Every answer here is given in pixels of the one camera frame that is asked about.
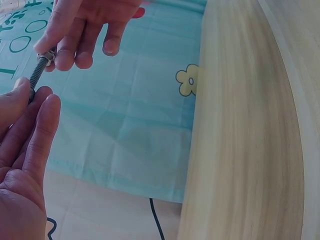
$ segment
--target finger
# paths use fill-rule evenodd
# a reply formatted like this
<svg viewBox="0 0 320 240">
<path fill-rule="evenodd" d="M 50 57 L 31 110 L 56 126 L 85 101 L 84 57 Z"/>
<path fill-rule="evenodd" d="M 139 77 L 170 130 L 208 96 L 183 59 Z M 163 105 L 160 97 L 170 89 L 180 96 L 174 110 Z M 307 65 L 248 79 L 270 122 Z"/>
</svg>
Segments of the finger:
<svg viewBox="0 0 320 240">
<path fill-rule="evenodd" d="M 30 93 L 30 82 L 27 78 L 19 78 L 14 90 L 0 95 L 0 142 L 8 127 L 15 123 L 25 111 Z"/>
<path fill-rule="evenodd" d="M 0 168 L 11 167 L 17 159 L 21 148 L 32 133 L 39 109 L 46 98 L 52 94 L 49 87 L 41 87 L 34 100 L 19 120 L 10 128 L 0 145 Z"/>
<path fill-rule="evenodd" d="M 59 97 L 53 94 L 48 96 L 39 110 L 34 133 L 25 153 L 22 170 L 40 186 L 43 186 L 47 159 L 59 124 L 60 109 Z"/>
<path fill-rule="evenodd" d="M 108 56 L 117 55 L 126 25 L 126 22 L 109 23 L 102 49 L 104 54 Z"/>
<path fill-rule="evenodd" d="M 75 64 L 80 69 L 92 66 L 95 46 L 103 25 L 87 22 L 76 50 Z"/>
<path fill-rule="evenodd" d="M 82 0 L 58 0 L 53 7 L 43 36 L 34 45 L 37 53 L 45 53 L 56 46 L 69 32 Z"/>
<path fill-rule="evenodd" d="M 54 60 L 55 67 L 60 71 L 68 71 L 75 62 L 75 54 L 86 22 L 75 18 L 68 34 L 57 45 Z"/>
</svg>

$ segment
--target wooden board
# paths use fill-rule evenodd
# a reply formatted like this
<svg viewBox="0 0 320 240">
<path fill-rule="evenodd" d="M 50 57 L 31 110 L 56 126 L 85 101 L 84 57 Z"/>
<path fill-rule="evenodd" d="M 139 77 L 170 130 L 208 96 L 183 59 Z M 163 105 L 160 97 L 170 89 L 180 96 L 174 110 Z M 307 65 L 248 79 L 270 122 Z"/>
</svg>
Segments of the wooden board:
<svg viewBox="0 0 320 240">
<path fill-rule="evenodd" d="M 179 240 L 316 240 L 320 0 L 208 0 Z"/>
</svg>

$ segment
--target fingernail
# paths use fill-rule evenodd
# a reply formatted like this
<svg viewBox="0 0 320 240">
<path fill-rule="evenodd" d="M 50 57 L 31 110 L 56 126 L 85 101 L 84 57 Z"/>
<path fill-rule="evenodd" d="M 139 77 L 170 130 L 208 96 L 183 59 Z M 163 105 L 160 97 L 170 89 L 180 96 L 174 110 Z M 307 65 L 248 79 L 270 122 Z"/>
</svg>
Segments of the fingernail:
<svg viewBox="0 0 320 240">
<path fill-rule="evenodd" d="M 13 90 L 16 90 L 18 87 L 22 86 L 26 81 L 28 81 L 25 77 L 20 77 L 13 86 Z"/>
<path fill-rule="evenodd" d="M 106 55 L 113 55 L 115 51 L 115 49 L 117 48 L 116 43 L 112 40 L 107 40 L 104 45 L 103 45 L 103 52 Z"/>
</svg>

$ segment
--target palm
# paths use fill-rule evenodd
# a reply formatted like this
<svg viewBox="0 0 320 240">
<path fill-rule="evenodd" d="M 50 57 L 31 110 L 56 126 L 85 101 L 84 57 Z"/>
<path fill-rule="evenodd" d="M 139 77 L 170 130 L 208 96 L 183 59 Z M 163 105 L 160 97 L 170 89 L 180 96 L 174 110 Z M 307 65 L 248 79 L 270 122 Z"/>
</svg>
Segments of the palm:
<svg viewBox="0 0 320 240">
<path fill-rule="evenodd" d="M 25 239 L 43 239 L 46 211 L 42 188 L 20 169 L 0 168 L 0 172 L 6 171 L 0 183 L 0 212 L 6 217 L 1 225 L 9 235 L 7 239 L 19 239 L 22 232 Z"/>
<path fill-rule="evenodd" d="M 63 5 L 68 4 L 67 1 L 56 0 L 48 28 L 40 40 L 45 43 L 42 45 L 43 49 L 36 47 L 37 51 L 42 52 L 49 45 L 52 47 L 58 43 L 55 65 L 47 70 L 52 71 L 56 67 L 61 71 L 68 71 L 74 63 L 80 69 L 90 68 L 97 38 L 104 24 L 108 24 L 108 30 L 102 50 L 108 56 L 115 56 L 126 25 L 138 11 L 141 2 L 142 0 L 83 0 L 69 23 L 69 19 L 65 19 L 68 13 L 62 9 L 66 8 Z"/>
<path fill-rule="evenodd" d="M 126 24 L 138 10 L 141 0 L 84 0 L 77 18 L 94 24 Z"/>
</svg>

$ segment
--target flower print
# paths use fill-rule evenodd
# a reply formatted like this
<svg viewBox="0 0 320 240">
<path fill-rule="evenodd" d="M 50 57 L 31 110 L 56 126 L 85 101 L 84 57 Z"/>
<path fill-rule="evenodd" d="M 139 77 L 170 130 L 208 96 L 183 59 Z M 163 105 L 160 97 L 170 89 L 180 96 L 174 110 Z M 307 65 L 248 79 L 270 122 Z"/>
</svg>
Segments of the flower print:
<svg viewBox="0 0 320 240">
<path fill-rule="evenodd" d="M 185 71 L 181 70 L 177 72 L 175 78 L 180 83 L 179 92 L 182 96 L 196 95 L 198 72 L 199 67 L 195 64 L 190 64 Z"/>
</svg>

